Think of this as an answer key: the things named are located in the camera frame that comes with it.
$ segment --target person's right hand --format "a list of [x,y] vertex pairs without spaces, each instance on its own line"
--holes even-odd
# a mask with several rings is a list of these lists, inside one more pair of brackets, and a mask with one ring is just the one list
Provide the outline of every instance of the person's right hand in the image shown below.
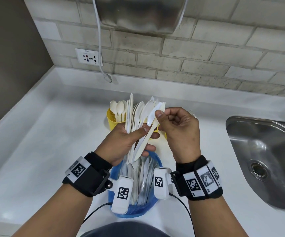
[[155,112],[165,131],[173,157],[178,163],[189,163],[201,156],[199,121],[182,107],[167,108],[164,113]]

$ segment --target outlet plate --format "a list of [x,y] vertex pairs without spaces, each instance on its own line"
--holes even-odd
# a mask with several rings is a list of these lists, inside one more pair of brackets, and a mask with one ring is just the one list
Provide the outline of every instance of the outlet plate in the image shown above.
[[78,62],[86,65],[99,66],[99,52],[92,50],[85,50],[75,48],[75,52],[77,53]]

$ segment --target sink basin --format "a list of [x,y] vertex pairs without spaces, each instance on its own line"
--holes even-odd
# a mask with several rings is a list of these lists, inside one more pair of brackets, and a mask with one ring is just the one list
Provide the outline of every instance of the sink basin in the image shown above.
[[285,212],[285,123],[234,116],[226,129],[247,183],[264,202]]

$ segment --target hand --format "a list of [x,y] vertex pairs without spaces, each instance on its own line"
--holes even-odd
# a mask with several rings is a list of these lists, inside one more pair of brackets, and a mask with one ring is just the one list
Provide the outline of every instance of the hand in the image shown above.
[[[127,133],[125,130],[125,123],[119,123],[115,128],[105,137],[103,142],[94,151],[101,158],[105,159],[107,162],[111,163],[113,166],[117,166],[122,162],[124,156],[129,152],[133,144],[140,138],[147,135],[150,130],[150,126],[143,126],[142,128],[132,132]],[[151,138],[159,138],[159,133],[152,133]],[[146,151],[155,151],[156,147],[147,144],[145,151],[142,156],[149,156]]]
[[199,121],[182,107],[167,108],[164,113],[155,112],[165,131],[173,157],[178,163],[189,163],[201,156]]

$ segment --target drain strainer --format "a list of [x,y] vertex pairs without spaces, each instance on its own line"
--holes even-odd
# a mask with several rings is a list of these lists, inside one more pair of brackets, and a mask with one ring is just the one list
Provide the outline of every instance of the drain strainer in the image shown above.
[[261,164],[254,162],[251,164],[250,168],[251,168],[251,173],[254,174],[255,176],[261,179],[265,179],[268,177],[268,172],[266,168],[264,168]]

